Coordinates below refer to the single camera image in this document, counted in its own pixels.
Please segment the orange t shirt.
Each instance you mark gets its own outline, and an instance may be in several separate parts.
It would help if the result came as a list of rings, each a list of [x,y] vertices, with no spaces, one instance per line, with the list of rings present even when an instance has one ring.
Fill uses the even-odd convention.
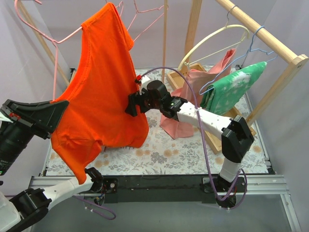
[[[138,91],[130,56],[134,42],[117,8],[107,3],[82,23],[82,52],[73,81],[57,101],[68,101],[51,136],[53,150],[73,171],[79,184],[85,167],[103,147],[139,148],[149,126],[144,114],[125,112],[128,96]]]

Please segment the pink hanger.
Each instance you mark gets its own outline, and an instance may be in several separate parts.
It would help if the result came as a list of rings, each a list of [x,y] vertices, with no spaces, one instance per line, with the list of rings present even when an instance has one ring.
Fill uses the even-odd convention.
[[[123,14],[124,3],[123,3],[123,1],[120,1],[119,3],[113,3],[111,1],[106,0],[105,5],[104,5],[104,9],[111,10],[118,17],[121,17],[122,14]]]
[[[138,0],[133,1],[134,15],[130,20],[127,30],[136,42],[143,34],[150,31],[158,21],[163,19],[169,9],[168,1],[164,0],[162,5],[154,5],[155,0],[145,1],[150,3],[150,7],[141,8],[138,5]]]
[[[71,38],[72,36],[74,36],[75,34],[77,34],[78,32],[82,31],[82,26],[80,26],[78,29],[76,29],[75,31],[73,31],[71,34],[69,34],[67,37],[65,37],[64,39],[57,41],[54,38],[48,36],[47,34],[43,33],[42,31],[40,31],[37,26],[35,25],[31,15],[29,14],[29,12],[26,10],[24,4],[22,3],[21,0],[14,0],[14,9],[15,12],[18,16],[18,18],[21,20],[22,23],[24,23],[26,26],[28,26],[29,28],[32,29],[32,31],[34,32],[35,36],[37,37],[37,39],[39,40],[40,44],[42,45],[44,51],[46,52],[46,54],[48,55],[48,57],[50,58],[50,60],[54,63],[55,67],[54,67],[54,82],[53,82],[53,100],[56,99],[56,85],[57,85],[57,74],[59,73],[60,76],[63,78],[66,86],[68,86],[70,84],[67,76],[65,75],[63,69],[61,68],[61,66],[59,65],[58,62],[58,57],[59,57],[59,48],[58,45],[61,43],[64,43],[66,40],[68,40],[69,38]],[[55,48],[55,53],[53,54],[51,49],[48,47],[46,41],[49,41],[52,43],[52,45]]]

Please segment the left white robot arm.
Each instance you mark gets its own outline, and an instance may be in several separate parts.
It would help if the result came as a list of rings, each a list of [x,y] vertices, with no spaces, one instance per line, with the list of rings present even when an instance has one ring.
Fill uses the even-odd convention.
[[[0,174],[5,175],[34,136],[51,138],[68,101],[21,103],[7,100],[0,108]],[[21,232],[44,218],[48,211],[78,193],[98,193],[103,176],[95,168],[84,169],[86,181],[71,178],[48,188],[29,188],[7,199],[0,195],[0,230]]]

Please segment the cream wooden hanger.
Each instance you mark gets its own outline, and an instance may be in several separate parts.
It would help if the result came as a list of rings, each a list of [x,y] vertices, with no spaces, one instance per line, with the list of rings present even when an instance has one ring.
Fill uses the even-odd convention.
[[[226,16],[227,22],[224,27],[207,35],[195,46],[193,46],[188,52],[186,52],[184,58],[181,60],[178,66],[179,71],[188,72],[189,66],[191,64],[207,59],[225,50],[229,50],[232,48],[237,49],[240,43],[250,38],[250,31],[247,27],[241,24],[229,24],[229,15],[232,14],[233,10],[236,8],[238,8],[238,6],[233,5],[233,7],[229,9]],[[201,48],[206,48],[207,51],[209,51],[209,54],[190,62],[190,57]]]

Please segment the green tie-dye shirt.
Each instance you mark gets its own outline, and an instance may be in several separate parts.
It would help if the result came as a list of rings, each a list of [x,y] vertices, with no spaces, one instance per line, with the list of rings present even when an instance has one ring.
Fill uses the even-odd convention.
[[[209,86],[203,95],[200,107],[211,113],[224,115],[238,103],[266,67],[267,62],[262,61],[222,77]]]

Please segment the salmon pink garment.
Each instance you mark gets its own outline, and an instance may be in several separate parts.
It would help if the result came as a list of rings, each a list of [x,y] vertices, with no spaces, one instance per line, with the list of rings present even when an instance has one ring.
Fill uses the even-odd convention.
[[[231,68],[228,64],[234,59],[236,49],[229,49],[225,56],[218,61],[208,71],[201,65],[191,66],[190,71],[185,75],[186,82],[183,83],[181,88],[176,89],[171,93],[171,96],[181,97],[194,104],[194,98],[197,99],[197,103],[200,104],[203,96],[199,95],[199,91],[206,83],[227,76],[231,72]],[[170,136],[172,139],[186,138],[194,135],[193,126],[189,123],[178,122],[171,118],[161,116],[160,127]]]

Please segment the floral table mat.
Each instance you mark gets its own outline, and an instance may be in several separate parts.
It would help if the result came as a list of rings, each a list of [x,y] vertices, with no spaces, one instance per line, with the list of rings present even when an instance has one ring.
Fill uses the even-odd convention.
[[[201,134],[193,127],[194,135],[173,140],[160,126],[161,114],[157,110],[146,113],[149,133],[142,147],[135,149],[122,147],[104,149],[88,165],[95,167],[103,175],[142,174],[206,174]],[[207,144],[207,154],[212,174],[217,174],[223,164],[222,153],[214,154]],[[267,161],[262,142],[256,132],[254,143],[242,160],[246,174],[266,174]],[[45,176],[73,175],[60,156],[50,148],[45,166]]]

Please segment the left wooden clothes rack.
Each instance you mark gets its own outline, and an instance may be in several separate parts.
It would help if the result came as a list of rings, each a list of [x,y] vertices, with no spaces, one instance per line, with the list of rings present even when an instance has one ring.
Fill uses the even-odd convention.
[[[164,17],[164,30],[163,30],[163,57],[162,57],[162,64],[166,64],[166,42],[167,40],[167,14]]]

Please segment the wooden clothes rack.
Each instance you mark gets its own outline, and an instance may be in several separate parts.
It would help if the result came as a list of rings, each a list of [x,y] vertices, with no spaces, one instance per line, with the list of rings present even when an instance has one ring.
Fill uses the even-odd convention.
[[[270,32],[264,28],[261,28],[261,25],[259,25],[249,15],[243,12],[233,2],[229,0],[218,0],[217,3],[226,9],[230,14],[232,14],[240,23],[244,25],[244,27],[247,28],[247,30],[256,32],[256,36],[288,64],[283,73],[278,77],[276,82],[272,85],[262,100],[247,117],[246,121],[248,125],[251,125],[260,117],[260,115],[273,102],[273,100],[291,82],[296,74],[298,74],[298,72],[308,62],[309,58],[304,54],[299,56],[296,55],[290,48],[288,48]],[[191,3],[190,19],[184,47],[185,57],[181,60],[181,63],[178,66],[178,69],[182,72],[187,71],[187,68],[183,68],[183,64],[189,61],[189,58],[194,51],[193,42],[195,40],[201,5],[201,0],[193,0]]]
[[[167,14],[164,17],[164,30],[163,30],[163,57],[162,57],[162,64],[166,64],[166,42],[167,40]]]

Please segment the right wooden clothes rack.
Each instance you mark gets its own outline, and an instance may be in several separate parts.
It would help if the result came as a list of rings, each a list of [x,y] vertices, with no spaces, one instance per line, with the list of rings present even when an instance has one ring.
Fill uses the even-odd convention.
[[[244,27],[247,28],[247,30],[256,32],[256,36],[288,64],[283,73],[278,77],[276,82],[272,85],[262,100],[247,117],[246,121],[248,125],[251,125],[260,117],[260,115],[273,102],[273,100],[291,82],[296,74],[298,74],[298,72],[308,62],[309,58],[304,54],[299,56],[296,55],[290,48],[288,48],[270,32],[264,28],[261,28],[261,25],[259,25],[249,15],[243,12],[233,2],[229,0],[218,0],[217,3],[226,9],[230,14],[232,14],[240,23],[244,25]],[[183,68],[183,64],[189,61],[189,58],[194,51],[193,42],[195,40],[201,5],[201,0],[193,0],[191,3],[190,19],[184,47],[185,57],[181,60],[181,63],[178,66],[178,69],[182,72],[187,71],[187,68]]]

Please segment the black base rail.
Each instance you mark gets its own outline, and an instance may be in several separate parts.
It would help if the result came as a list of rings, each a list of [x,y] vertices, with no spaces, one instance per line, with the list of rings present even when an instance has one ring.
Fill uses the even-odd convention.
[[[221,207],[236,205],[236,194],[245,191],[244,178],[238,177],[228,199],[215,199],[214,190],[206,174],[193,175],[114,175],[104,178],[103,187],[94,202],[103,203],[162,203],[200,202],[218,203]]]

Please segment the aluminium frame rail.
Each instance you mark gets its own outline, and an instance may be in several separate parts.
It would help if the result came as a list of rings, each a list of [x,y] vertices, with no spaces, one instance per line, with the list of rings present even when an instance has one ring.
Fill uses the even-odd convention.
[[[282,175],[249,175],[239,207],[230,211],[200,202],[104,203],[116,213],[104,219],[75,198],[53,208],[32,232],[298,232],[301,230]]]

